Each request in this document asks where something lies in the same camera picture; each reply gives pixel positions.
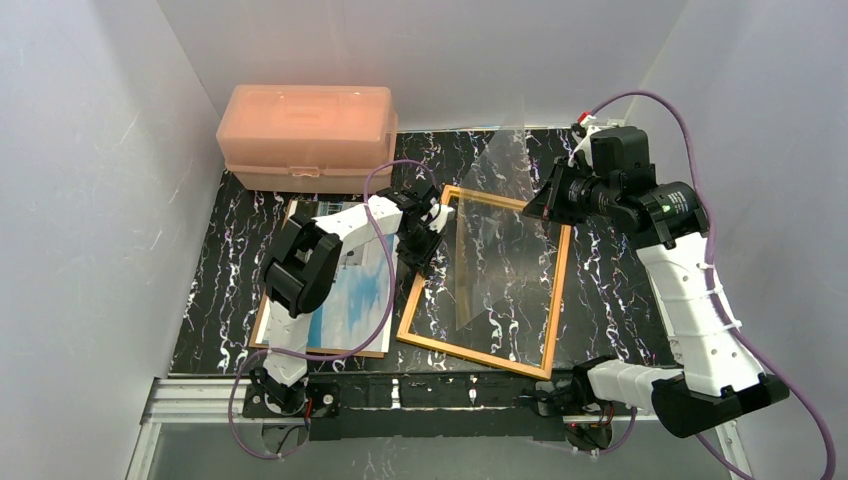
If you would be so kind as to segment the clear acrylic frame sheet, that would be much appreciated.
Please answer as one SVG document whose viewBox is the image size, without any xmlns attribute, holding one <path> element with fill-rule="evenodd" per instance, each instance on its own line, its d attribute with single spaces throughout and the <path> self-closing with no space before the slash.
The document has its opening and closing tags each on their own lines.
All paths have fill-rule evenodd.
<svg viewBox="0 0 848 480">
<path fill-rule="evenodd" d="M 549 315 L 556 252 L 539 220 L 523 214 L 538 181 L 529 157 L 525 102 L 513 99 L 458 182 L 455 329 L 503 334 Z"/>
</svg>

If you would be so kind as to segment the yellow wooden picture frame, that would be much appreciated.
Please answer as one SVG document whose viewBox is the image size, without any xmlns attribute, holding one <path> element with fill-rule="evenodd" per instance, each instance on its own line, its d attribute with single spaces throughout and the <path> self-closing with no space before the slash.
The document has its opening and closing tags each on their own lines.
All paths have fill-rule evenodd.
<svg viewBox="0 0 848 480">
<path fill-rule="evenodd" d="M 458 186 L 446 187 L 443 202 L 456 207 Z M 444 240 L 436 251 L 427 276 L 416 275 L 397 331 L 397 339 L 489 367 L 508 370 L 537 379 L 550 378 L 557 335 L 564 312 L 564 287 L 571 230 L 567 226 L 542 222 L 551 234 L 555 252 L 555 276 L 549 301 L 549 315 L 539 328 L 527 324 L 497 334 L 458 332 L 455 329 L 453 264 L 456 218 L 449 223 Z"/>
</svg>

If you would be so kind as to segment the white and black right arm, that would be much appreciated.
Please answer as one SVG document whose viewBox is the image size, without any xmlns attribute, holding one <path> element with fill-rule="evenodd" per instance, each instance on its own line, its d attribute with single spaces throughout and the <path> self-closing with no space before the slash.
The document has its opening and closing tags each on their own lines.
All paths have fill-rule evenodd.
<svg viewBox="0 0 848 480">
<path fill-rule="evenodd" d="M 572 371 L 575 405 L 620 402 L 655 414 L 687 438 L 785 400 L 788 386 L 767 373 L 716 311 L 723 289 L 705 260 L 708 215 L 695 190 L 659 183 L 647 134 L 633 126 L 578 131 L 571 157 L 556 159 L 524 214 L 575 226 L 609 220 L 645 268 L 678 364 L 628 364 L 602 356 Z"/>
</svg>

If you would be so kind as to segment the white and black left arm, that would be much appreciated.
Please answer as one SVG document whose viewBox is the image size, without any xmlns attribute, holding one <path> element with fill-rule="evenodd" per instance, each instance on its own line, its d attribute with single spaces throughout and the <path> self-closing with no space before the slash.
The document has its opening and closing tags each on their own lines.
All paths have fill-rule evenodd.
<svg viewBox="0 0 848 480">
<path fill-rule="evenodd" d="M 431 187 L 423 194 L 384 189 L 331 215 L 290 217 L 281 234 L 281 247 L 263 270 L 268 348 L 263 366 L 250 373 L 253 387 L 282 413 L 299 412 L 306 401 L 298 383 L 311 359 L 306 352 L 309 328 L 315 311 L 341 283 L 336 270 L 342 255 L 377 242 L 378 266 L 388 275 L 384 312 L 369 336 L 349 349 L 355 354 L 376 339 L 393 311 L 395 261 L 426 272 L 454 213 L 440 203 L 438 190 Z"/>
</svg>

